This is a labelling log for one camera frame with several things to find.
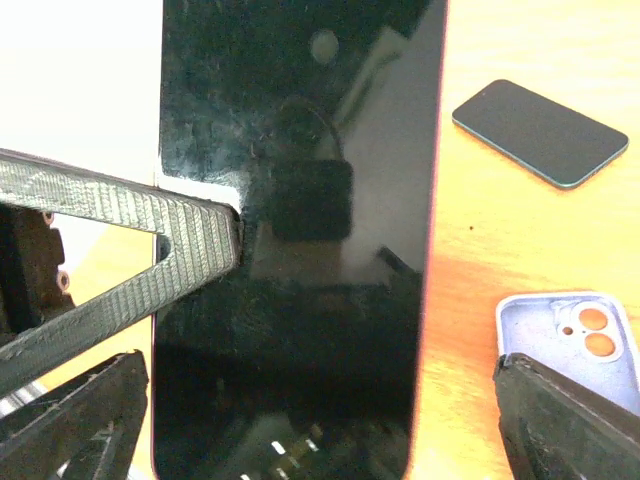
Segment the lavender phone case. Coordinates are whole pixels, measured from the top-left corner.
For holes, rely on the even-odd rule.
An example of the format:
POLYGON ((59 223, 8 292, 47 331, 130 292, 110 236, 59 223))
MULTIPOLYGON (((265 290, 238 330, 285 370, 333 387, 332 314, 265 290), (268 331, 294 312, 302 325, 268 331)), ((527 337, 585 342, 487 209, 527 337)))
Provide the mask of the lavender phone case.
POLYGON ((622 304, 594 291, 512 295, 495 310, 498 352, 523 353, 637 415, 639 350, 622 304))

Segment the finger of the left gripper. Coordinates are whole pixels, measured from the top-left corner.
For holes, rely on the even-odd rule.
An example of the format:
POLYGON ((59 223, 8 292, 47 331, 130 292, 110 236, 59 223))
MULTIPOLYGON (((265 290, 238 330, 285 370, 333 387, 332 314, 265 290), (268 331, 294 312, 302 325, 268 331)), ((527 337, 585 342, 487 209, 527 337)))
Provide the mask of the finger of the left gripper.
POLYGON ((1 200, 164 237, 167 256, 147 270, 21 333, 1 348, 8 395, 160 308, 234 269, 232 208, 21 152, 1 152, 1 200))

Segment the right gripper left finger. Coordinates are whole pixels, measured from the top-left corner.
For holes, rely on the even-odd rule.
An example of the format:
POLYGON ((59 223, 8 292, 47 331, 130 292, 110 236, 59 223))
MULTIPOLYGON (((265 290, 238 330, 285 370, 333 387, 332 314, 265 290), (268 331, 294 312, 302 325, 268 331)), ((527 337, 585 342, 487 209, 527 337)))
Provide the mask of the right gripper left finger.
POLYGON ((3 479, 125 479, 147 409, 141 351, 120 353, 1 416, 3 479))

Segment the black phone pink edge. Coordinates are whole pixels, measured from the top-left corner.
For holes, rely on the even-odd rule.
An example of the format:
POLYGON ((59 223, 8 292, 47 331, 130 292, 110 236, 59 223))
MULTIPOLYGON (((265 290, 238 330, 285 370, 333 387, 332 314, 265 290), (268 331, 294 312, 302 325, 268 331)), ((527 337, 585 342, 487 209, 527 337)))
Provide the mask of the black phone pink edge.
POLYGON ((241 254, 155 317, 158 478, 405 475, 445 11, 164 3, 158 181, 241 254))

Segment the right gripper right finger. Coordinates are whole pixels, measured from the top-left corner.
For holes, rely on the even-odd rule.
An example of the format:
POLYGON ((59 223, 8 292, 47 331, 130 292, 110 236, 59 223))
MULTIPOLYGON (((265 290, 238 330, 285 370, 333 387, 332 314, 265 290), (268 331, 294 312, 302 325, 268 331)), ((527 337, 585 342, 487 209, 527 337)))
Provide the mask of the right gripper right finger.
POLYGON ((639 477, 638 416, 522 353, 501 356, 493 380, 515 479, 639 477))

